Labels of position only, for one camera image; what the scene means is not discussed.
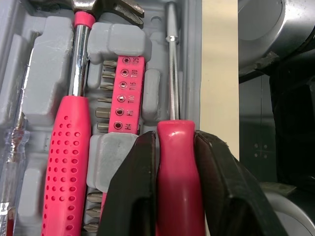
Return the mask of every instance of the phillips bit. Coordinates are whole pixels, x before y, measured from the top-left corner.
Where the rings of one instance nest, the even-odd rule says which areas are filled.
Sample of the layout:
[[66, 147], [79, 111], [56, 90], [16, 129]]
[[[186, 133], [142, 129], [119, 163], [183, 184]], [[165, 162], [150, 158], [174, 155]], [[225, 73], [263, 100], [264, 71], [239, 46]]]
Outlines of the phillips bit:
[[95, 111], [95, 116], [97, 118], [110, 118], [110, 108], [104, 108], [104, 107], [97, 107]]
[[103, 79], [114, 79], [115, 78], [115, 73], [111, 71], [103, 71], [102, 72], [102, 78]]
[[108, 131], [109, 124], [107, 123], [97, 123], [98, 130]]
[[91, 203], [101, 203], [102, 202], [103, 193], [89, 193], [87, 196], [87, 200]]
[[105, 60], [103, 62], [103, 66], [108, 68], [116, 68], [117, 62], [115, 60]]
[[97, 99], [98, 102], [107, 102], [107, 103], [112, 103], [112, 98], [111, 97], [99, 97]]
[[100, 213], [101, 213], [100, 207], [97, 206], [86, 210], [86, 214], [93, 218], [99, 218]]
[[100, 85], [99, 88], [105, 91], [113, 91], [114, 85]]
[[83, 229], [85, 229], [89, 233], [97, 233], [98, 230], [98, 223], [89, 223], [83, 226]]

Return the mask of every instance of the screwdriver shaft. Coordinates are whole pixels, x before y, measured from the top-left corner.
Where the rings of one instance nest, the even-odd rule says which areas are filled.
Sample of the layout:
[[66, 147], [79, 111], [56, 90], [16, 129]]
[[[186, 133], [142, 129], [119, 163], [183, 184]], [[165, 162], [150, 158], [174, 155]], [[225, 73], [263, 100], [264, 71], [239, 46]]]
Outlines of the screwdriver shaft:
[[180, 119], [179, 84], [177, 75], [176, 47], [179, 41], [177, 29], [177, 13], [175, 3], [170, 3], [166, 9], [167, 37], [169, 46], [169, 98], [170, 118]]

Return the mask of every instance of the gray metal object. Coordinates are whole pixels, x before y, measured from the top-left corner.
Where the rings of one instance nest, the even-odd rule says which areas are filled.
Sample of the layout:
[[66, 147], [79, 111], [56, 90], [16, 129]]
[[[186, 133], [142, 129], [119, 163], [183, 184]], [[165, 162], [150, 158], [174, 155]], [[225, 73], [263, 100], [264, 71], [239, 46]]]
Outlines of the gray metal object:
[[99, 218], [101, 213], [100, 206], [93, 207], [86, 210], [86, 214], [93, 218]]
[[109, 124], [108, 123], [97, 123], [97, 129], [108, 131]]
[[166, 41], [169, 47], [169, 96], [170, 96], [170, 118], [180, 119], [179, 84], [177, 75], [177, 53], [176, 47], [179, 42], [176, 4], [168, 2], [166, 5]]
[[134, 0], [31, 0], [31, 2], [43, 6], [66, 5], [74, 12], [85, 11], [97, 19], [103, 12], [112, 12], [143, 28], [143, 22], [139, 17], [144, 17], [144, 10]]
[[100, 85], [99, 88], [105, 91], [113, 91], [114, 85]]
[[252, 0], [244, 4], [238, 14], [239, 75], [263, 69], [301, 47], [314, 29], [314, 11], [313, 0]]
[[[315, 225], [313, 221], [300, 207], [298, 207], [295, 203], [280, 195], [279, 193], [265, 191], [265, 195], [278, 216], [280, 214], [280, 220], [282, 220], [282, 223], [284, 224], [284, 227], [286, 229], [289, 226], [288, 224], [286, 224], [286, 222], [289, 220], [290, 217], [296, 220], [290, 220], [291, 225], [295, 225], [295, 231], [297, 231], [298, 228], [302, 228], [303, 230], [304, 226], [307, 230], [304, 231], [305, 233], [303, 234], [303, 236], [315, 236]], [[294, 234], [294, 232], [288, 233], [290, 236], [302, 236], [301, 234]]]
[[89, 233], [97, 233], [98, 230], [98, 223], [89, 223], [83, 226], [83, 229], [85, 229]]
[[95, 116], [97, 118], [110, 118], [110, 108], [104, 108], [104, 107], [97, 107], [95, 111]]
[[102, 192], [89, 193], [87, 196], [87, 200], [91, 203], [101, 203], [102, 197], [103, 197]]
[[111, 71], [103, 71], [102, 72], [102, 78], [107, 78], [107, 79], [114, 79], [115, 78], [115, 72], [111, 72]]
[[103, 62], [104, 67], [109, 67], [109, 68], [116, 68], [117, 67], [117, 62], [115, 60], [105, 60]]
[[84, 96], [86, 67], [88, 64], [87, 46], [90, 30], [89, 27], [84, 25], [78, 25], [75, 28], [69, 95]]
[[112, 98], [111, 97], [99, 97], [97, 99], [98, 102], [107, 102], [107, 103], [112, 103]]

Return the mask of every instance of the tool kit case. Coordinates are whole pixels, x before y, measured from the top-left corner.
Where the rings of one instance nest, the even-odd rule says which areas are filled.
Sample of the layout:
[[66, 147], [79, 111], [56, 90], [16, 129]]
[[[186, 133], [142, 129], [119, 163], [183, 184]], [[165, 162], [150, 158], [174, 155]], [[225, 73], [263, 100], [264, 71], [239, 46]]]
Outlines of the tool kit case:
[[[91, 29], [87, 45], [89, 64], [85, 89], [92, 125], [87, 194], [106, 192], [111, 177], [130, 151], [137, 134], [156, 130], [158, 121], [169, 119], [166, 2], [137, 1], [145, 11], [142, 18], [143, 29], [109, 12], [102, 13]], [[193, 120], [195, 128], [198, 129], [202, 1], [178, 0], [176, 3], [180, 33], [177, 58], [181, 118]], [[0, 0], [0, 133], [3, 137], [0, 142], [1, 152], [5, 145], [6, 130], [12, 126], [22, 78], [32, 52], [22, 105], [30, 139], [25, 147], [27, 165], [16, 209], [18, 217], [15, 235], [41, 234], [52, 128], [60, 102], [67, 94], [71, 73], [73, 19], [73, 11], [59, 4], [40, 7], [28, 0]], [[117, 138], [113, 133], [102, 130], [102, 125], [108, 123], [108, 119], [97, 118], [95, 111], [97, 108], [111, 107], [110, 103], [101, 100], [112, 96], [110, 89], [106, 88], [113, 83], [113, 79], [102, 74], [106, 71], [110, 75], [115, 70], [106, 68], [103, 62], [117, 61], [124, 57], [127, 60], [143, 57], [145, 67], [138, 132]], [[86, 200], [83, 204], [84, 212], [100, 205]], [[84, 214], [82, 226], [98, 221], [98, 218]], [[86, 232], [82, 227], [82, 235], [94, 234]]]

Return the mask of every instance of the pink hammer handle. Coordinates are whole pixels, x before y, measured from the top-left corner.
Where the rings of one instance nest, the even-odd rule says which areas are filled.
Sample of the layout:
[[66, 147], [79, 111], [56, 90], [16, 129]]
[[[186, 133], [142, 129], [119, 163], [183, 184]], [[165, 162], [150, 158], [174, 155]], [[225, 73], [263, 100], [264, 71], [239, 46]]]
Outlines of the pink hammer handle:
[[48, 156], [41, 236], [79, 236], [86, 190], [91, 122], [85, 97], [65, 96]]
[[201, 185], [194, 159], [194, 123], [161, 121], [157, 125], [160, 165], [157, 173], [159, 236], [205, 236]]

